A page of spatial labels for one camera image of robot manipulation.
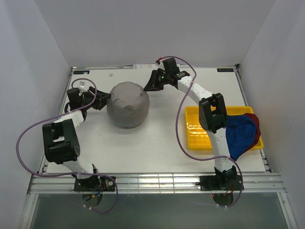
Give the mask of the teal bucket hat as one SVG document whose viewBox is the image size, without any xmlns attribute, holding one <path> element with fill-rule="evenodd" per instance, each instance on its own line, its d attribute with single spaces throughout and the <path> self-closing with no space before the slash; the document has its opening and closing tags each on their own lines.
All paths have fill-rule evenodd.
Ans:
<svg viewBox="0 0 305 229">
<path fill-rule="evenodd" d="M 120 126 L 123 128 L 123 126 L 129 126 L 129 125 L 136 125 L 142 122 L 114 122 L 116 125 Z"/>
</svg>

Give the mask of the blue hat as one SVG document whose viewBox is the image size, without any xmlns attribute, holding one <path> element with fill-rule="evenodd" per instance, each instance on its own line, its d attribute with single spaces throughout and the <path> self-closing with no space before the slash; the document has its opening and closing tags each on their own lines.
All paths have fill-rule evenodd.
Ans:
<svg viewBox="0 0 305 229">
<path fill-rule="evenodd" d="M 254 122 L 245 115 L 229 115 L 226 122 L 226 140 L 230 157 L 237 159 L 248 151 L 253 143 L 256 127 Z"/>
</svg>

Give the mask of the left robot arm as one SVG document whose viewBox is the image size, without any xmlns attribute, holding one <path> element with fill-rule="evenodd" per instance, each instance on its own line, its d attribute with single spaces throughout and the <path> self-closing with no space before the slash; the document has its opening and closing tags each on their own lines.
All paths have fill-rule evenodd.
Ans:
<svg viewBox="0 0 305 229">
<path fill-rule="evenodd" d="M 65 106 L 72 110 L 58 120 L 42 126 L 44 153 L 48 162 L 63 165 L 73 172 L 76 184 L 88 191 L 99 190 L 102 182 L 94 164 L 81 158 L 81 147 L 76 127 L 87 117 L 87 110 L 101 110 L 107 105 L 111 94 L 95 90 L 92 86 L 86 91 L 71 88 L 67 91 L 69 102 Z"/>
</svg>

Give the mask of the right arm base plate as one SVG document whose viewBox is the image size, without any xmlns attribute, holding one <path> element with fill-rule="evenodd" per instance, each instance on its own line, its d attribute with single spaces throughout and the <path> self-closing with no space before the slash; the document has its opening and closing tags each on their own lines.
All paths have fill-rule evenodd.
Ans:
<svg viewBox="0 0 305 229">
<path fill-rule="evenodd" d="M 242 177 L 236 174 L 215 174 L 212 176 L 199 176 L 195 183 L 201 191 L 227 191 L 243 190 Z"/>
</svg>

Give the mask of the grey bucket hat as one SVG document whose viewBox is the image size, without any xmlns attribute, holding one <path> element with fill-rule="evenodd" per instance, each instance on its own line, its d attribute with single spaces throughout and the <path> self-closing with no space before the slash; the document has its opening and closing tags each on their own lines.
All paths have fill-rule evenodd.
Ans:
<svg viewBox="0 0 305 229">
<path fill-rule="evenodd" d="M 143 87 L 133 82 L 122 82 L 111 90 L 107 114 L 113 122 L 144 122 L 150 98 Z"/>
</svg>

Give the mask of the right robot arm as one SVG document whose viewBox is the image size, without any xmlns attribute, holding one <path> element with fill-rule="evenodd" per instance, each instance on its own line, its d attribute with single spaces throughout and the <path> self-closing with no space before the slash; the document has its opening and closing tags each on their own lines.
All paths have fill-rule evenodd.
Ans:
<svg viewBox="0 0 305 229">
<path fill-rule="evenodd" d="M 198 104 L 199 123 L 208 134 L 213 148 L 215 175 L 212 183 L 220 189 L 227 189 L 237 177 L 237 171 L 226 140 L 227 111 L 224 97 L 221 93 L 207 91 L 195 82 L 195 77 L 181 71 L 177 59 L 174 56 L 159 58 L 156 61 L 158 68 L 152 71 L 144 90 L 161 91 L 165 85 L 171 85 Z"/>
</svg>

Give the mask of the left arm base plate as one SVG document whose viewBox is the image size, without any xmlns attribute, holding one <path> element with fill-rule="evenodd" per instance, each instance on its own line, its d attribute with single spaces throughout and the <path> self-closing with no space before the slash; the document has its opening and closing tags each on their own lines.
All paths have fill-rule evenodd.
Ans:
<svg viewBox="0 0 305 229">
<path fill-rule="evenodd" d="M 75 179 L 73 190 L 76 192 L 111 192 L 115 190 L 115 184 L 108 177 L 91 176 L 85 179 Z"/>
</svg>

